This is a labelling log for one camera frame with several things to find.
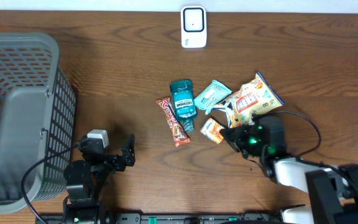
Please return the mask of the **yellow snack chip bag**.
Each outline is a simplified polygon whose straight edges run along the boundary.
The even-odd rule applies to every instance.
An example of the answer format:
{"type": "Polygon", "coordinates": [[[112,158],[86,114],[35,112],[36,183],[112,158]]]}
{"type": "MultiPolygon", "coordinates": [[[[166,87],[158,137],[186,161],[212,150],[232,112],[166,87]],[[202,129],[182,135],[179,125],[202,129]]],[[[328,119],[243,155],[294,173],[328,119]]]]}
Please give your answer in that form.
{"type": "Polygon", "coordinates": [[[284,104],[262,73],[257,72],[252,81],[214,105],[213,110],[225,112],[227,125],[235,128],[249,124],[253,114],[265,114],[284,104]]]}

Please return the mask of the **small orange tissue packet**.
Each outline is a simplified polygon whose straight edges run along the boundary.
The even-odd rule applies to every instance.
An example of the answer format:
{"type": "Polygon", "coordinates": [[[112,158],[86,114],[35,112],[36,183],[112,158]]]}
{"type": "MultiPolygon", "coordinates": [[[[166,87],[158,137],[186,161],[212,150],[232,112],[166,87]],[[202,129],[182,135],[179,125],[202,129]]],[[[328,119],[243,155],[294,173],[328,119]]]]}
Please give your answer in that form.
{"type": "Polygon", "coordinates": [[[218,123],[214,118],[209,118],[201,128],[200,132],[216,144],[220,144],[224,139],[220,133],[220,130],[222,129],[224,129],[223,125],[218,123]]]}

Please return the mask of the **red chocolate bar wrapper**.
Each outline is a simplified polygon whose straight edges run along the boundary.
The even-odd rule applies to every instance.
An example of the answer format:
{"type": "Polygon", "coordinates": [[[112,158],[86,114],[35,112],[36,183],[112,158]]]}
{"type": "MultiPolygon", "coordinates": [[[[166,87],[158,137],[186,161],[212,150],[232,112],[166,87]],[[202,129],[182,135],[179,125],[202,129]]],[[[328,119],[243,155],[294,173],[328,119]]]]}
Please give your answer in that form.
{"type": "Polygon", "coordinates": [[[172,104],[170,101],[170,97],[158,99],[156,100],[156,103],[165,113],[165,117],[170,127],[175,147],[190,143],[190,137],[187,135],[180,122],[176,119],[175,112],[172,108],[172,104]]]}

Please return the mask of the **mint green wipes packet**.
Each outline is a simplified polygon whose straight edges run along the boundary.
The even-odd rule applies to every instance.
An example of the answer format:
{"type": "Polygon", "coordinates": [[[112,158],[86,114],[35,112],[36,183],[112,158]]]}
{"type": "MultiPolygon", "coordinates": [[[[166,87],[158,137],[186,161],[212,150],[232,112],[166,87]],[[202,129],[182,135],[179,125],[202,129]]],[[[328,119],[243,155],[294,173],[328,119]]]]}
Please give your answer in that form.
{"type": "Polygon", "coordinates": [[[232,91],[223,83],[213,80],[196,98],[195,106],[209,114],[213,107],[230,95],[232,91]]]}

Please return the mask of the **teal mouthwash bottle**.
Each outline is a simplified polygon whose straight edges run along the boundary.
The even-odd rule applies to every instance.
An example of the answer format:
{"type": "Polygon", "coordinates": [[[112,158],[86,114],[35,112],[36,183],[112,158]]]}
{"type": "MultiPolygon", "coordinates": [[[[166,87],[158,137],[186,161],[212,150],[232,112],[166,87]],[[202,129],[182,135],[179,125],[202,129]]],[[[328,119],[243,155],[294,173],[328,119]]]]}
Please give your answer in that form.
{"type": "Polygon", "coordinates": [[[175,81],[170,84],[170,93],[173,96],[173,107],[177,120],[183,124],[186,132],[193,132],[197,110],[193,98],[192,82],[190,80],[175,81]]]}

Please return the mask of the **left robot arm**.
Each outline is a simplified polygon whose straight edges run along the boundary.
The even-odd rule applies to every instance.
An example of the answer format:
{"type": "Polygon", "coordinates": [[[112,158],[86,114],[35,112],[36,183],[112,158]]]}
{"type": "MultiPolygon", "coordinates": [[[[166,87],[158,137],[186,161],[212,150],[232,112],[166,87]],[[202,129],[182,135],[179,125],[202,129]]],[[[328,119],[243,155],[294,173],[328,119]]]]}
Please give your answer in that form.
{"type": "Polygon", "coordinates": [[[109,155],[108,135],[95,129],[82,136],[76,147],[83,159],[69,163],[64,170],[69,204],[65,205],[62,223],[116,223],[116,217],[99,201],[109,176],[135,164],[135,136],[120,148],[122,154],[109,155]]]}

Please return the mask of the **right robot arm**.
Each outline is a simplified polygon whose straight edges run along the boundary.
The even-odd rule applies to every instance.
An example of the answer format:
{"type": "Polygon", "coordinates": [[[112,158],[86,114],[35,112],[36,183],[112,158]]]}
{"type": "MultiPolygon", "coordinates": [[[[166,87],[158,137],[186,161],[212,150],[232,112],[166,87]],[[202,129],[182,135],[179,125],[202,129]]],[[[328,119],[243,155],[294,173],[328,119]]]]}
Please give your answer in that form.
{"type": "Polygon", "coordinates": [[[283,121],[254,115],[251,125],[220,131],[243,158],[256,157],[272,182],[306,192],[310,205],[255,213],[252,223],[358,223],[358,164],[342,166],[312,162],[287,151],[283,121]]]}

